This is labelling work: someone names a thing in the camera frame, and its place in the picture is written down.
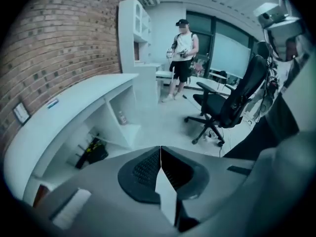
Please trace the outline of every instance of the small table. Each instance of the small table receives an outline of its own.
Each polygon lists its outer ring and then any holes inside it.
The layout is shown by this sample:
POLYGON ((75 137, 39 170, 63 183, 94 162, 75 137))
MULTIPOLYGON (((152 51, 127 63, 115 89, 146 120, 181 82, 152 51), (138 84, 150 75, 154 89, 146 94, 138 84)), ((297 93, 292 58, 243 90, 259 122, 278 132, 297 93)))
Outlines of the small table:
POLYGON ((215 77, 218 77, 218 78, 221 78, 221 79, 227 79, 227 78, 224 77, 224 76, 221 76, 221 75, 218 75, 218 74, 215 74, 215 73, 212 73, 212 72, 209 72, 209 74, 210 74, 211 76, 215 76, 215 77))

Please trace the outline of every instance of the black shorts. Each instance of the black shorts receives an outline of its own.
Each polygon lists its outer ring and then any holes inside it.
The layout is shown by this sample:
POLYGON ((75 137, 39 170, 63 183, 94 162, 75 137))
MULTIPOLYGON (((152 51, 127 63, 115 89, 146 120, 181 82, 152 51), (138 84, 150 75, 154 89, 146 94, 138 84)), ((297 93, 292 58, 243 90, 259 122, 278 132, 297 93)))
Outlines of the black shorts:
POLYGON ((174 67, 174 79, 180 80, 180 82, 186 82, 188 80, 189 68, 191 65, 191 60, 188 61, 173 61, 171 62, 169 71, 172 71, 174 67))

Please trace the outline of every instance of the picture frame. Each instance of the picture frame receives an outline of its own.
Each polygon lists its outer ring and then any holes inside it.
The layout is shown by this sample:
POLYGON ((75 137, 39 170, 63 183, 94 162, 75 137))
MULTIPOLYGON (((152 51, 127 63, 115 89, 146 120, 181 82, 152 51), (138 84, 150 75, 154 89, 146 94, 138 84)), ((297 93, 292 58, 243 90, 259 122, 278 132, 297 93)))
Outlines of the picture frame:
POLYGON ((17 105, 12 109, 15 118, 20 122, 23 126, 26 122, 31 118, 31 114, 26 110, 22 101, 20 101, 17 105))

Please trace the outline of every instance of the chair armrest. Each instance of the chair armrest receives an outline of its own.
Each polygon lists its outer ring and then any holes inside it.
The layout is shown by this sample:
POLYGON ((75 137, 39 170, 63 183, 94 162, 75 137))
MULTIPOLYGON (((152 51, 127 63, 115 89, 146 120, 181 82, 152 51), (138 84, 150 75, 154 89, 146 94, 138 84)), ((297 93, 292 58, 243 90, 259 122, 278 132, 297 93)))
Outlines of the chair armrest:
POLYGON ((230 89, 231 91, 234 91, 234 90, 235 90, 232 86, 230 86, 230 85, 228 85, 228 84, 225 84, 224 86, 225 86, 226 88, 230 89))
POLYGON ((204 84, 203 82, 198 81, 197 85, 200 86, 204 91, 206 91, 207 93, 213 93, 216 94, 217 91, 212 89, 211 87, 207 86, 206 84, 204 84))

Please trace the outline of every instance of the chair backrest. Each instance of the chair backrest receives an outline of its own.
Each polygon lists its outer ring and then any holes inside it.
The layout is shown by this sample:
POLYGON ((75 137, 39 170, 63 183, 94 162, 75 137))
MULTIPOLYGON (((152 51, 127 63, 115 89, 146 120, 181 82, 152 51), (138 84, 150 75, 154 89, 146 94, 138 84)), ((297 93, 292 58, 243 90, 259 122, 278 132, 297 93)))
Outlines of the chair backrest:
POLYGON ((268 72, 267 60, 255 55, 250 60, 243 79, 232 91, 221 109, 220 123, 224 128, 235 126, 249 97, 260 87, 268 72))

